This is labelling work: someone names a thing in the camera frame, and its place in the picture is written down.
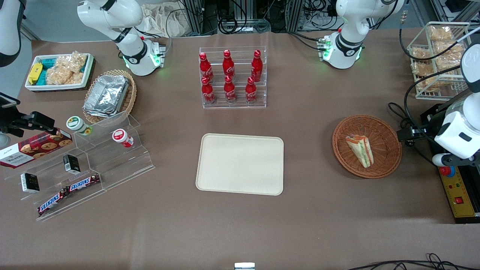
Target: aluminum foil container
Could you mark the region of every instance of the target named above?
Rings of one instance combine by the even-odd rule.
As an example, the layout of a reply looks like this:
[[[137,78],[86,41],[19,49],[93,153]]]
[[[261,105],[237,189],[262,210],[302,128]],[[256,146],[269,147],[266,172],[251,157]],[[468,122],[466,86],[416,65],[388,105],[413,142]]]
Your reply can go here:
[[[103,75],[95,82],[83,109],[90,115],[109,117],[118,113],[127,94],[128,78]]]

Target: acrylic bottle rack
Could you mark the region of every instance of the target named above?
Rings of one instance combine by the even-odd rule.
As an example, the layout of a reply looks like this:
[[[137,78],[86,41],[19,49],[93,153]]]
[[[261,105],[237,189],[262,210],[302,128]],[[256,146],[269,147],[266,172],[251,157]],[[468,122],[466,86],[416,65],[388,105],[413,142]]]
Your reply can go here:
[[[235,63],[235,92],[237,95],[237,102],[233,104],[227,103],[225,99],[225,91],[223,86],[225,84],[225,75],[223,73],[223,51],[230,50],[231,58]],[[252,60],[253,52],[260,50],[260,59],[263,62],[262,76],[260,82],[256,82],[257,86],[257,101],[248,105],[245,99],[245,87],[247,79],[252,74]],[[267,106],[267,48],[266,46],[247,46],[247,47],[211,47],[200,48],[200,52],[207,55],[207,59],[212,65],[214,78],[210,82],[216,97],[216,103],[209,105],[203,100],[202,92],[200,96],[204,109],[245,109],[245,108],[265,108]]]
[[[45,221],[155,168],[150,154],[141,143],[138,127],[140,124],[125,112],[106,118],[93,124],[92,133],[88,136],[74,133],[75,145],[63,147],[16,169],[4,168],[5,180],[19,185],[21,200],[32,203],[32,217],[38,217],[37,208],[62,188],[91,175],[100,175],[99,183],[67,195],[36,219]],[[113,131],[119,128],[133,138],[133,146],[126,148],[112,140]],[[63,156],[66,154],[78,159],[80,174],[73,175],[65,171]],[[37,176],[39,192],[30,194],[22,191],[20,175],[25,172]]]

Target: sandwich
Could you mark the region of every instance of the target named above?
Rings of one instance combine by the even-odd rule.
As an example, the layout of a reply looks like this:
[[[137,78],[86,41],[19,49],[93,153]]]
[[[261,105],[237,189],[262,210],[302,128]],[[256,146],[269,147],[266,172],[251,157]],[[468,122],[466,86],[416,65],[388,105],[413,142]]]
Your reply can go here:
[[[364,168],[373,164],[373,154],[370,148],[370,142],[366,136],[352,135],[346,137],[347,144],[353,153],[359,159]]]

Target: emergency stop button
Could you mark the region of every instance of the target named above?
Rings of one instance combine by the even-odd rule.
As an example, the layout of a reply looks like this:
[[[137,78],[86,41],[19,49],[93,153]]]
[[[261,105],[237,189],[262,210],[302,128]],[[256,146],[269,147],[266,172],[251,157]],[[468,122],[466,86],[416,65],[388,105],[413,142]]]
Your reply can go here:
[[[455,197],[455,203],[456,204],[462,204],[463,203],[462,197]]]
[[[440,174],[445,175],[446,177],[453,177],[455,175],[455,167],[440,167],[439,168]]]

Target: white cloth bag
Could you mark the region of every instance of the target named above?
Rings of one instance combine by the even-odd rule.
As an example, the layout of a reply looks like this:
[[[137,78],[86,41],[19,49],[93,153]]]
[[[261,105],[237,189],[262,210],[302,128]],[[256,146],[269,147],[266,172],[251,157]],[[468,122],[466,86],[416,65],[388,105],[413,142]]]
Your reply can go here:
[[[143,28],[140,30],[151,34],[160,34],[164,37],[168,37],[167,27],[168,35],[172,37],[181,37],[190,33],[192,29],[186,18],[186,10],[172,12],[167,24],[167,16],[170,12],[180,8],[184,9],[185,7],[178,2],[143,4],[142,11],[144,13],[144,21]]]

